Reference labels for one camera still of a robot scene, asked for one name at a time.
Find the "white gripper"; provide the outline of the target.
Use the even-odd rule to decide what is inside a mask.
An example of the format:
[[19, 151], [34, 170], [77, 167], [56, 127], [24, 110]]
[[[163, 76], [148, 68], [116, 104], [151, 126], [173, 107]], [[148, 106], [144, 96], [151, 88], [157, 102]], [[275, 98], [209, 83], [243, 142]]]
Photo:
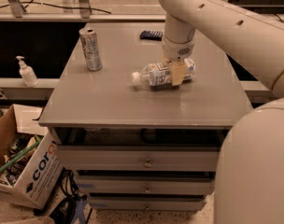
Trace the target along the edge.
[[171, 84], [173, 86], [180, 85], [186, 73], [186, 64], [183, 61], [188, 58], [193, 51], [194, 40], [186, 43], [175, 43], [168, 38], [163, 37], [163, 61], [170, 63]]

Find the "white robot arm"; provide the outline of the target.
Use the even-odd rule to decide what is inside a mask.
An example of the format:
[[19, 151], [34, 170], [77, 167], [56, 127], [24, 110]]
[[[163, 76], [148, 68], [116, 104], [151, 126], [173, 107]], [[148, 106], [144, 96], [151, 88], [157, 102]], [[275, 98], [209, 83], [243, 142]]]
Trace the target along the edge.
[[215, 224], [284, 224], [284, 23], [221, 0], [158, 0], [166, 12], [163, 53], [200, 31], [276, 97], [240, 119], [223, 141], [215, 179]]

